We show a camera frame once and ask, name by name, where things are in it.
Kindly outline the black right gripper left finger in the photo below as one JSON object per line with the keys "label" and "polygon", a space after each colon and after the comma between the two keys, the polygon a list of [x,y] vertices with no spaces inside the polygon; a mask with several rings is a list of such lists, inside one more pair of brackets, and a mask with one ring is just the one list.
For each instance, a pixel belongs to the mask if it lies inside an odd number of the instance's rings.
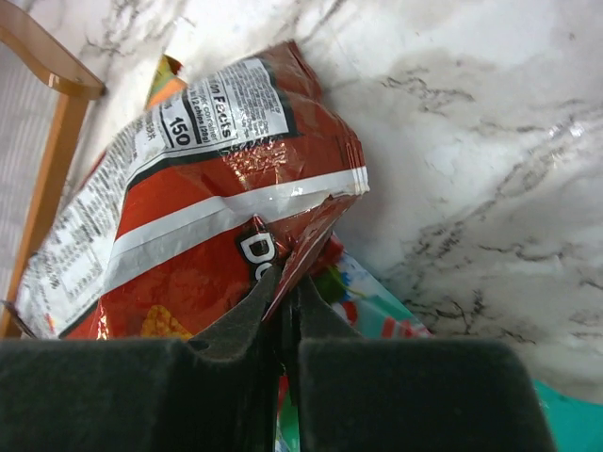
{"label": "black right gripper left finger", "polygon": [[189,340],[5,340],[5,451],[270,451],[278,367],[264,312],[281,272]]}

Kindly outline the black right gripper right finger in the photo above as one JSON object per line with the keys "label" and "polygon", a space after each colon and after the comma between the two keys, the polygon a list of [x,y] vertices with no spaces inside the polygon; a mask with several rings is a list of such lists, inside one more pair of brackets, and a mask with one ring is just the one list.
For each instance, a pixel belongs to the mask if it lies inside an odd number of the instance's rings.
{"label": "black right gripper right finger", "polygon": [[477,339],[367,339],[304,279],[290,296],[304,451],[552,451],[524,365]]}

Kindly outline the teal snack bag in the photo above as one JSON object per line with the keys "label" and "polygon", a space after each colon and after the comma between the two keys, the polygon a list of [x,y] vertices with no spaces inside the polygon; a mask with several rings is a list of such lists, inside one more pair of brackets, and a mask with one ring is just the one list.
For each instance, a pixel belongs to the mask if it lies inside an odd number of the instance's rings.
{"label": "teal snack bag", "polygon": [[[367,339],[434,338],[338,241],[329,241],[326,250],[310,280],[319,296],[361,336]],[[563,395],[531,377],[530,381],[555,444],[552,451],[601,449],[600,405]],[[275,447],[279,451],[304,451],[293,372],[287,373],[281,383]]]}

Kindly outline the red Doritos chip bag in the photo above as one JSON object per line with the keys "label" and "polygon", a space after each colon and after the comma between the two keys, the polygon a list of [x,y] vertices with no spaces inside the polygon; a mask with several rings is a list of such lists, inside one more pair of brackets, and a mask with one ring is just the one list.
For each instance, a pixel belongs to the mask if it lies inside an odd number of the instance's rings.
{"label": "red Doritos chip bag", "polygon": [[274,266],[275,306],[368,191],[358,136],[285,41],[128,124],[57,216],[9,305],[38,339],[188,339]]}

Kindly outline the red fruit candy snack bag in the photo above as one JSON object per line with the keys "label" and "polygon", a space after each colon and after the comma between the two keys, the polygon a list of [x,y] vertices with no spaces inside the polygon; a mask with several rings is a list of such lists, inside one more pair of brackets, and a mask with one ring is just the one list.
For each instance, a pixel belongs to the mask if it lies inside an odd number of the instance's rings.
{"label": "red fruit candy snack bag", "polygon": [[147,95],[146,109],[162,103],[187,86],[187,83],[179,77],[182,68],[183,65],[171,56],[163,55],[159,59]]}

